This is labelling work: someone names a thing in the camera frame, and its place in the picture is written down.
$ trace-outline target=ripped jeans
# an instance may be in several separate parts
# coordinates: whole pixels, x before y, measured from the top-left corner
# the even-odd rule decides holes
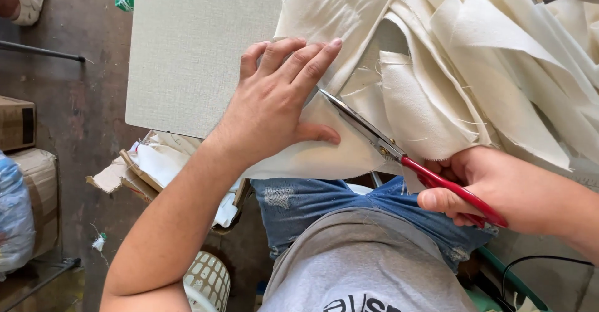
[[[421,209],[417,194],[407,194],[403,177],[395,177],[366,195],[354,193],[342,180],[252,179],[251,185],[262,210],[272,259],[321,216],[350,207],[378,208],[405,218],[437,244],[453,272],[475,248],[497,236],[495,226],[458,227],[445,214]]]

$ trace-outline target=hand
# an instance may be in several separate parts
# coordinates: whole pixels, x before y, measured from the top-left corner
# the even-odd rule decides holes
[[[300,123],[299,118],[306,98],[340,50],[340,39],[306,46],[305,39],[288,38],[250,46],[241,56],[236,92],[202,145],[219,147],[242,168],[301,141],[338,145],[337,131],[326,125]]]
[[[522,233],[564,235],[577,211],[596,194],[574,181],[536,167],[496,149],[474,147],[451,159],[425,166],[466,189],[502,214],[509,228]],[[458,225],[472,225],[460,213],[483,216],[468,202],[445,188],[418,195],[423,209],[445,212]]]

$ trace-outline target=metal rod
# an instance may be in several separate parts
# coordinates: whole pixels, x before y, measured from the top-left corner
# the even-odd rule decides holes
[[[24,52],[28,54],[36,54],[42,56],[65,58],[75,60],[81,63],[85,62],[85,57],[63,54],[62,52],[50,51],[46,49],[34,48],[33,46],[21,45],[16,43],[10,43],[9,41],[0,40],[0,49],[8,51]]]
[[[75,266],[79,265],[79,263],[81,262],[80,258],[75,258],[73,259],[70,263],[65,264],[65,267],[58,270],[55,274],[53,274],[52,276],[50,276],[49,278],[46,278],[44,281],[42,281],[40,284],[37,284],[33,289],[31,289],[31,291],[29,291],[28,293],[25,293],[23,296],[21,296],[18,300],[15,300],[14,302],[12,302],[8,307],[4,308],[2,310],[2,312],[8,312],[10,311],[13,307],[21,304],[21,302],[23,302],[23,300],[26,300],[27,297],[31,296],[32,294],[34,294],[35,292],[37,292],[38,290],[40,290],[42,287],[48,285],[49,282],[53,281],[54,279],[56,279],[56,277],[62,275],[64,272],[71,270],[72,268],[74,268]]]
[[[373,179],[373,183],[375,185],[376,188],[383,186],[383,181],[381,181],[380,177],[378,176],[378,173],[376,171],[374,172],[370,172],[370,178]]]

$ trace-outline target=fabric pile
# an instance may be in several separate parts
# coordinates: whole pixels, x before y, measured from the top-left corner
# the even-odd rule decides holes
[[[340,36],[343,49],[319,86],[419,162],[485,145],[568,170],[571,156],[599,164],[599,9],[587,4],[283,0],[275,38]],[[332,126],[341,144],[296,144],[245,177],[350,178],[377,169],[403,174],[410,192],[423,189],[320,94],[301,121]]]

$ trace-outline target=black cable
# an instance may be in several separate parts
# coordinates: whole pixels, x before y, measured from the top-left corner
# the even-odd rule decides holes
[[[595,264],[593,264],[591,262],[581,261],[580,259],[572,259],[572,258],[567,258],[567,257],[559,257],[559,256],[537,255],[537,256],[527,256],[527,257],[522,257],[522,258],[516,259],[515,261],[509,263],[505,267],[505,270],[503,270],[503,275],[501,276],[501,297],[502,297],[503,300],[505,300],[505,277],[507,276],[507,272],[510,270],[510,268],[513,267],[514,265],[520,263],[520,262],[527,261],[529,259],[538,259],[538,258],[543,258],[543,259],[558,259],[560,261],[568,261],[568,262],[573,262],[573,263],[579,263],[579,264],[584,264],[584,265],[595,266]]]

